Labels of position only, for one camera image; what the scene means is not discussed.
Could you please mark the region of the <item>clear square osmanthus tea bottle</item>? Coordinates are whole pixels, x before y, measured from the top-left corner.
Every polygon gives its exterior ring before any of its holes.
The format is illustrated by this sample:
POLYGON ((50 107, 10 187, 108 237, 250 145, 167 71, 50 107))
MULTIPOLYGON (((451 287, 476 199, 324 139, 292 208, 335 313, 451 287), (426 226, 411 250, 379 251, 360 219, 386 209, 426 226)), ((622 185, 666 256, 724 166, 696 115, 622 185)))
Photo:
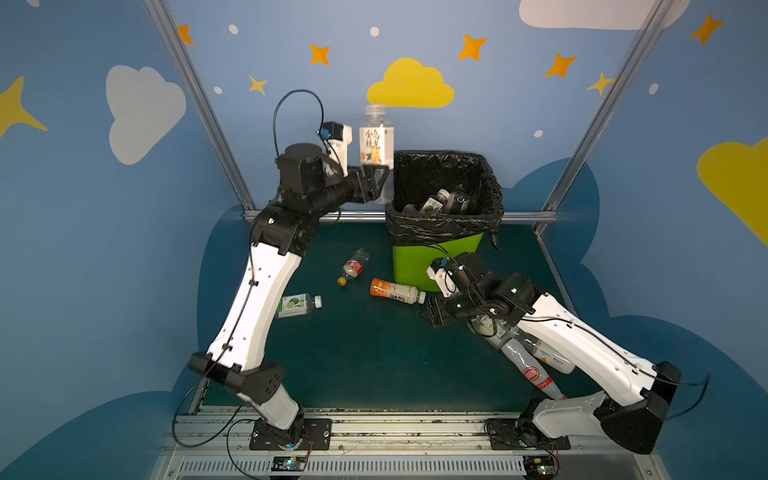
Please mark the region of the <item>clear square osmanthus tea bottle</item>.
POLYGON ((391 202, 394 197, 394 127, 385 118, 385 114, 385 106, 367 105, 365 121, 359 129, 361 163, 380 166, 376 175, 384 176, 377 181, 381 192, 376 203, 382 205, 391 202))

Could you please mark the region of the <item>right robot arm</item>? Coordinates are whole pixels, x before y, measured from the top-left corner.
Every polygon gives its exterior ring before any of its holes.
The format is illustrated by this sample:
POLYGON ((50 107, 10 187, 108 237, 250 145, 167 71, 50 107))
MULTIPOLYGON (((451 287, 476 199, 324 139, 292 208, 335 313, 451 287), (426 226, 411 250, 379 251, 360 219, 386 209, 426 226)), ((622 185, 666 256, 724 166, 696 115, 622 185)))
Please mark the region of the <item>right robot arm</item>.
POLYGON ((528 277, 497 277, 474 253, 433 260, 435 326, 465 322, 543 391, 510 426, 487 434, 510 448, 552 448, 571 436, 607 438, 635 454, 656 445, 681 384, 673 364, 653 363, 609 340, 528 277))

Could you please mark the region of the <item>clear bottle green cap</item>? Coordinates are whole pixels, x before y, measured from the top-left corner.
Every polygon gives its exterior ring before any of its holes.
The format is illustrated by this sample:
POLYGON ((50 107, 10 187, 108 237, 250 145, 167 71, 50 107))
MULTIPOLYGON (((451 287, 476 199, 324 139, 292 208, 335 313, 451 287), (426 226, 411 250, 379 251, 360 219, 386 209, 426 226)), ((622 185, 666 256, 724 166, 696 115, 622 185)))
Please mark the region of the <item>clear bottle green cap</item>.
POLYGON ((517 334, 517 340, 540 363, 546 363, 553 369, 566 375, 574 371, 575 365, 572 361, 539 338, 520 331, 517 334))

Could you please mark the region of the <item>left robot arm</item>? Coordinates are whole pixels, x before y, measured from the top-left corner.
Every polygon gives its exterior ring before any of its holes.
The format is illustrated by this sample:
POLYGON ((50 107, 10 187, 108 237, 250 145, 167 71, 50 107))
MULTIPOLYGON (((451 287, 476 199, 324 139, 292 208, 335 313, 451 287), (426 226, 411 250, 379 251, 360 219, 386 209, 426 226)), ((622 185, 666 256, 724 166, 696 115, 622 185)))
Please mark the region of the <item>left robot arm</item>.
POLYGON ((347 202, 378 199, 390 169, 380 164, 343 168, 329 148, 312 143, 287 147, 275 163, 278 197, 254 220, 230 311, 207 350, 192 354, 188 366, 253 406, 260 416, 260 438, 293 450, 305 435, 304 414, 283 385, 284 367, 265 357, 270 327, 321 218, 347 202))

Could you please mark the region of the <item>brown coffee bottle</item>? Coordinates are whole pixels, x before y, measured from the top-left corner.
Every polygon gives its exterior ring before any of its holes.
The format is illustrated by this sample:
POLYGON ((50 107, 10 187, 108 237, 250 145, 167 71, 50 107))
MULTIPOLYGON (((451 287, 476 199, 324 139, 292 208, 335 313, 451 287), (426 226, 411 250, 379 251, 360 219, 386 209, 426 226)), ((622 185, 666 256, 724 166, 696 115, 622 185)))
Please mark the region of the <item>brown coffee bottle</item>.
POLYGON ((447 214, 464 215, 469 211, 471 197, 462 190, 456 190, 448 195, 445 204, 447 214))

